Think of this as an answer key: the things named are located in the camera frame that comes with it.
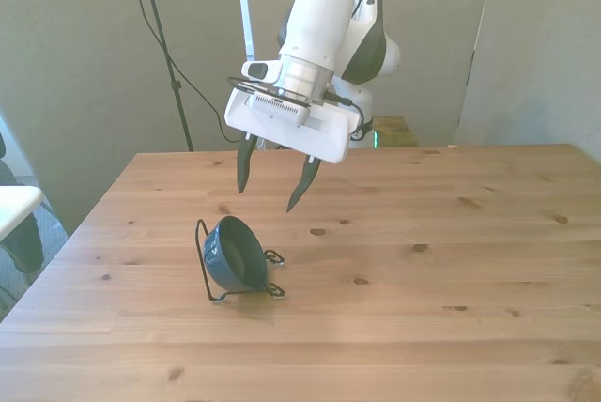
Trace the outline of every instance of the wood knot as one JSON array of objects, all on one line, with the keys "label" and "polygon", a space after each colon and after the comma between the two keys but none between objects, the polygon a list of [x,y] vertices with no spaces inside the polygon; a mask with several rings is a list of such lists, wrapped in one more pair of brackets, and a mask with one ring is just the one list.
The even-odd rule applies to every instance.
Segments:
[{"label": "wood knot", "polygon": [[178,381],[181,376],[183,376],[185,369],[181,367],[175,367],[169,371],[169,375],[167,376],[167,380],[170,382]]},{"label": "wood knot", "polygon": [[545,175],[545,174],[535,174],[538,179],[540,179],[541,181],[545,181],[547,183],[552,183],[553,182],[553,178],[551,178],[549,175]]},{"label": "wood knot", "polygon": [[426,250],[428,250],[428,244],[415,244],[412,247],[413,252],[425,252]]},{"label": "wood knot", "polygon": [[459,201],[459,203],[461,205],[463,205],[466,208],[471,208],[471,209],[480,209],[481,208],[481,206],[478,203],[474,202],[470,198],[457,197],[457,200]]},{"label": "wood knot", "polygon": [[567,224],[568,222],[570,222],[570,220],[565,217],[565,216],[555,216],[555,222],[557,222],[558,224]]}]

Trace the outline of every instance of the vent grille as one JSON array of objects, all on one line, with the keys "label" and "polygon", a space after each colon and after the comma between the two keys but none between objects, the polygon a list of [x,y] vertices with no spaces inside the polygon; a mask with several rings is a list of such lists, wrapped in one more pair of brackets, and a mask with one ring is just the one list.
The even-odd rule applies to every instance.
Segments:
[{"label": "vent grille", "polygon": [[293,108],[292,106],[287,106],[282,104],[279,101],[276,101],[274,99],[268,99],[266,97],[262,97],[260,95],[256,96],[256,101],[263,103],[263,104],[267,104],[268,106],[278,109],[280,111],[285,111],[287,113],[293,114],[295,115],[299,110],[296,108]]}]

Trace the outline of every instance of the gray wall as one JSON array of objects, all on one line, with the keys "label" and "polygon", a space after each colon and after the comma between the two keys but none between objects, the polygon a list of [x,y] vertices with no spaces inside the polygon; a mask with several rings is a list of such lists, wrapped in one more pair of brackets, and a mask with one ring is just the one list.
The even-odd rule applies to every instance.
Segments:
[{"label": "gray wall", "polygon": [[457,142],[570,143],[601,161],[600,0],[487,0]]},{"label": "gray wall", "polygon": [[[250,0],[257,58],[278,55],[294,0]],[[484,0],[384,0],[386,31],[403,53],[397,75],[370,84],[377,115],[403,115],[420,144],[449,144],[465,99]]]},{"label": "gray wall", "polygon": [[[158,4],[173,57],[222,112],[245,60],[239,0]],[[135,153],[186,149],[162,50],[136,0],[0,0],[0,12],[0,110],[71,232]],[[231,148],[183,98],[197,149]]]}]

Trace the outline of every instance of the wooden table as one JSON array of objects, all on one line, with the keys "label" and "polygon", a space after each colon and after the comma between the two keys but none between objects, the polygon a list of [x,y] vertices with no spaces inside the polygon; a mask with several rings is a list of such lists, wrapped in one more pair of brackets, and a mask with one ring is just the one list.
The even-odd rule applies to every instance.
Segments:
[{"label": "wooden table", "polygon": [[402,116],[375,116],[374,131],[378,135],[377,148],[418,146],[417,139]]},{"label": "wooden table", "polygon": [[[601,170],[568,146],[137,156],[0,326],[3,402],[598,401]],[[287,298],[207,301],[234,214]]]}]

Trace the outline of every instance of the floor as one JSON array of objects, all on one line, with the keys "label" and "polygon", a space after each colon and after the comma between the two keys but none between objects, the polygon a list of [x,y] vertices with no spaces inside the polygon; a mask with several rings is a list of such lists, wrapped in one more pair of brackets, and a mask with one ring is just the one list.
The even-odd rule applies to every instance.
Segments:
[{"label": "floor", "polygon": [[[33,177],[16,177],[17,181],[28,186],[38,186]],[[34,211],[38,221],[39,235],[44,252],[44,267],[50,263],[58,251],[67,242],[67,233],[56,218],[42,207]],[[23,276],[15,269],[12,261],[4,251],[0,250],[0,285],[8,290],[17,300],[28,286]],[[0,291],[0,322],[13,307],[14,301]]]}]

